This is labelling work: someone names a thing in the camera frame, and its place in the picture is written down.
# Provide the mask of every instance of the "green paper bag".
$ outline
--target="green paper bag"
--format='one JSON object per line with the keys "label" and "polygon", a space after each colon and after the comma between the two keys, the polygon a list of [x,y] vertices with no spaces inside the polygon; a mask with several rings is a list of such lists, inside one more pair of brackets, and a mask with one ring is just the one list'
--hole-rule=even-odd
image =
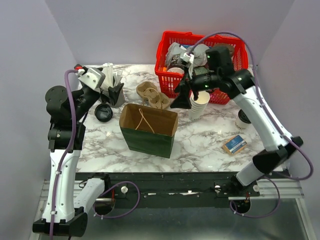
{"label": "green paper bag", "polygon": [[176,112],[129,103],[119,125],[130,150],[170,158],[178,127]]}

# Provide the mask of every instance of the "paper bag handle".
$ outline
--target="paper bag handle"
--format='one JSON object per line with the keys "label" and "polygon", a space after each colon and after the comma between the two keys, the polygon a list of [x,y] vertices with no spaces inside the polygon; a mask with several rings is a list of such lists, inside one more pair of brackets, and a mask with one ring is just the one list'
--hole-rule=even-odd
{"label": "paper bag handle", "polygon": [[142,111],[141,108],[139,108],[139,112],[140,112],[140,114],[141,114],[141,120],[140,120],[138,126],[136,126],[135,130],[137,130],[137,129],[140,127],[140,125],[141,125],[141,123],[142,123],[142,120],[144,120],[144,121],[146,122],[146,124],[148,124],[149,128],[151,129],[151,131],[152,131],[153,133],[155,133],[154,129],[150,126],[150,124],[148,123],[147,119],[145,118],[144,112]]}
{"label": "paper bag handle", "polygon": [[144,91],[143,97],[142,97],[142,106],[145,105],[145,94],[146,94],[147,90],[154,90],[154,91],[156,92],[156,94],[158,94],[158,96],[159,96],[159,101],[160,101],[160,103],[161,103],[161,109],[163,109],[164,106],[163,106],[162,101],[161,101],[160,93],[159,93],[156,89],[154,89],[154,88],[152,88],[152,87],[148,87],[148,88]]}

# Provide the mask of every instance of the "small box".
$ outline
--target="small box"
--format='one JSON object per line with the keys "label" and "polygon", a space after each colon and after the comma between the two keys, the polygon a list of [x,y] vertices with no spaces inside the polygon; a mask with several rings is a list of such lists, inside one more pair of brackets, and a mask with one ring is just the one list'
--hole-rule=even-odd
{"label": "small box", "polygon": [[235,155],[245,148],[247,142],[240,136],[234,136],[230,138],[222,148],[230,155]]}

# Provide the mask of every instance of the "black metal base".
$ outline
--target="black metal base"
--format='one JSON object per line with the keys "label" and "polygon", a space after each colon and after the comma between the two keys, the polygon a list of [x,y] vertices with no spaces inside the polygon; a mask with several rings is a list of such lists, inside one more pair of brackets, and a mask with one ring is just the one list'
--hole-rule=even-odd
{"label": "black metal base", "polygon": [[[140,190],[141,198],[138,208],[228,208],[228,197],[245,197],[247,192],[252,197],[259,196],[259,192],[255,192],[252,188],[254,184],[251,184],[239,195],[215,192],[215,185],[223,186],[229,183],[235,174],[236,172],[79,172],[75,175],[75,180],[85,181],[88,178],[108,175],[106,188],[122,181],[131,181]],[[114,189],[117,209],[131,209],[137,201],[136,188],[130,184],[125,185],[128,187],[126,194],[121,192],[122,185]]]}
{"label": "black metal base", "polygon": [[[88,224],[88,215],[83,212],[83,207],[76,209],[75,217],[68,222],[54,223],[53,235],[54,236],[72,236],[82,237],[85,234]],[[45,219],[39,219],[32,225],[32,231],[39,234],[50,233],[50,222]]]}
{"label": "black metal base", "polygon": [[249,212],[250,208],[251,208],[251,201],[245,201],[245,200],[235,200],[232,201],[232,207],[233,209],[236,209],[236,211],[239,214],[245,214],[247,212]]}

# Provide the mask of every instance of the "gray cloth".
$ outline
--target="gray cloth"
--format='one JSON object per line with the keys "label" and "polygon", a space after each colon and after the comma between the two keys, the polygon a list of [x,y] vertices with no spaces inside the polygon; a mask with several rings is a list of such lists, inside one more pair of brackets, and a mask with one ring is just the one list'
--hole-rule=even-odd
{"label": "gray cloth", "polygon": [[[180,55],[181,53],[184,54],[185,52],[187,52],[191,48],[192,48],[192,46],[190,46],[190,47],[188,47],[188,49],[186,49],[185,47],[183,47],[179,43],[173,42],[169,46],[168,52],[165,55],[164,65],[166,67],[168,67],[170,65],[171,60],[174,55]],[[194,55],[193,67],[194,68],[206,65],[206,63],[207,63],[206,50],[208,50],[208,49],[209,49],[209,47],[205,44],[199,44],[198,46],[195,47],[195,49],[193,51],[193,55]]]}

